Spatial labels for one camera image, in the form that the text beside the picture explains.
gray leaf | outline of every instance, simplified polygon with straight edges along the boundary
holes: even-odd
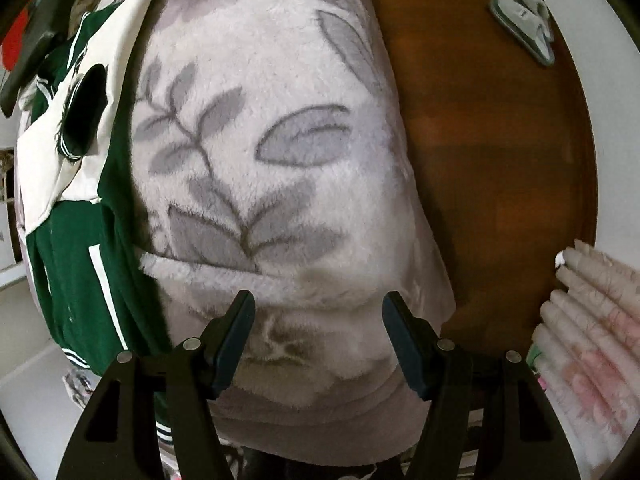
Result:
[[[233,204],[233,196],[228,186],[213,176],[198,176],[189,179],[189,192],[207,213],[217,220],[226,219],[238,224],[238,212]]]
[[[344,240],[342,234],[327,227],[299,225],[286,237],[261,243],[253,250],[256,260],[283,265],[304,265],[335,250]]]
[[[149,173],[173,173],[184,164],[193,151],[188,144],[169,144],[155,154],[149,165]]]
[[[169,224],[175,256],[185,262],[255,272],[234,234],[214,221],[169,206]]]
[[[147,98],[151,98],[153,95],[154,89],[158,84],[158,80],[160,79],[160,71],[162,69],[162,64],[160,60],[156,57],[148,67],[146,67],[145,73],[142,76],[142,81],[140,86],[142,87],[142,91]]]
[[[351,25],[330,12],[318,10],[320,28],[342,61],[367,90],[375,95],[380,83],[373,70],[372,55],[357,31]]]
[[[237,87],[217,95],[202,112],[198,119],[197,135],[206,139],[220,133],[233,121],[244,107],[242,87]]]
[[[146,118],[136,128],[134,139],[136,140],[153,140],[168,130],[172,123],[171,117],[163,115],[154,115]]]
[[[280,119],[255,149],[255,158],[268,164],[312,168],[349,153],[349,110],[340,105],[302,108]]]
[[[189,90],[193,86],[193,80],[196,75],[196,65],[192,61],[184,66],[180,73],[174,78],[169,86],[167,94],[167,104],[171,110],[179,112],[184,103],[187,101]]]
[[[248,214],[249,245],[285,237],[289,225],[309,207],[315,192],[315,184],[305,179],[260,197]]]

black pants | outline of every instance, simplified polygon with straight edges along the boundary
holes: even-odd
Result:
[[[239,480],[340,480],[363,478],[375,470],[370,480],[402,480],[400,461],[391,458],[380,464],[333,467],[286,460],[282,457],[244,448],[246,466]]]

floral blanket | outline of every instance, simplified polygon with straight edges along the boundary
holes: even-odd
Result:
[[[325,465],[412,446],[428,407],[382,298],[436,330],[454,300],[370,0],[155,0],[128,70],[141,264],[172,341],[241,288],[257,301],[220,433]]]

metal rivet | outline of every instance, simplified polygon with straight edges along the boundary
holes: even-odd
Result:
[[[120,352],[116,357],[116,361],[120,364],[128,363],[133,359],[133,354],[129,352],[129,350],[125,350],[124,352]]]
[[[516,364],[522,361],[522,356],[518,354],[515,350],[509,350],[504,356],[507,358],[507,361],[510,363]]]
[[[182,348],[185,350],[195,350],[200,348],[200,340],[197,337],[190,337],[187,341],[182,343]]]
[[[445,352],[451,352],[456,344],[451,339],[438,339],[438,348]]]

pink floral fabric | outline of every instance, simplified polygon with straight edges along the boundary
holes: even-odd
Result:
[[[540,309],[532,366],[571,425],[583,476],[596,479],[640,419],[640,273],[579,241],[562,256],[568,290]]]

